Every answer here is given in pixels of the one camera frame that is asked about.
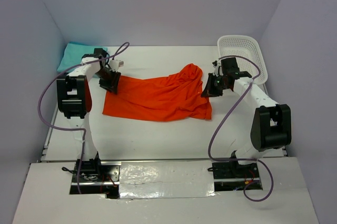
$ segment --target white wall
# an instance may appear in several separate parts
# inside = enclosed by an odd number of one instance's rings
[[[38,97],[55,76],[64,40],[41,0],[0,0],[0,223],[12,223],[30,162],[48,128],[37,115]],[[55,91],[45,99],[50,119]]]
[[[292,109],[288,150],[320,223],[337,223],[337,0],[282,0],[260,45],[269,92]]]
[[[222,35],[260,39],[280,0],[43,0],[66,41],[215,45]]]

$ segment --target white basket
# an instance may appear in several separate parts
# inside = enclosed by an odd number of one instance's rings
[[[257,41],[250,36],[222,36],[217,41],[219,57],[223,56],[242,56],[250,59],[261,70],[261,75],[255,80],[258,85],[264,84],[268,79],[267,69],[265,68],[262,53]],[[257,74],[256,68],[249,62],[237,58],[237,64],[241,71],[247,71],[252,76]]]

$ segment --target red wire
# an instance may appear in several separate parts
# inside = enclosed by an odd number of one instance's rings
[[[108,179],[110,179],[110,181],[112,182],[112,184],[114,185],[114,187],[117,187],[117,185],[115,184],[115,182],[111,179],[111,177],[109,175],[107,175]]]

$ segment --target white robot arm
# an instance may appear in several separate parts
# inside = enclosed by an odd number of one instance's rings
[[[264,93],[258,85],[252,83],[248,72],[241,72],[235,57],[213,62],[215,71],[209,73],[206,88],[202,97],[222,96],[222,91],[231,89],[239,96],[249,88],[244,101],[252,108],[254,119],[250,139],[232,158],[258,159],[271,149],[278,149],[291,142],[291,116],[288,105],[280,105]],[[239,160],[239,165],[252,163],[250,160]]]
[[[58,108],[67,117],[71,128],[85,128],[85,145],[83,162],[94,163],[90,160],[98,159],[97,149],[94,146],[90,124],[89,112],[92,108],[92,100],[88,82],[96,74],[100,77],[100,86],[108,91],[117,93],[117,85],[120,78],[118,68],[123,66],[120,60],[110,60],[90,63],[102,57],[107,52],[103,49],[95,49],[94,54],[86,54],[82,58],[82,66],[73,72],[57,79]],[[73,131],[76,140],[75,145],[80,159],[83,144],[83,131]]]

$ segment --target white panel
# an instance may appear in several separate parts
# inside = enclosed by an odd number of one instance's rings
[[[274,190],[306,188],[305,181],[295,157],[262,158],[270,168],[274,178]],[[263,190],[269,190],[271,180],[265,167],[257,162]]]
[[[275,190],[268,200],[259,203],[245,199],[242,191],[221,192],[206,198],[108,200],[101,195],[69,195],[72,175],[61,171],[62,166],[73,168],[74,164],[31,166],[13,224],[106,220],[120,224],[318,224],[305,188]],[[248,194],[259,198],[265,191]]]
[[[215,45],[260,39],[280,0],[43,0],[67,40],[118,45]]]

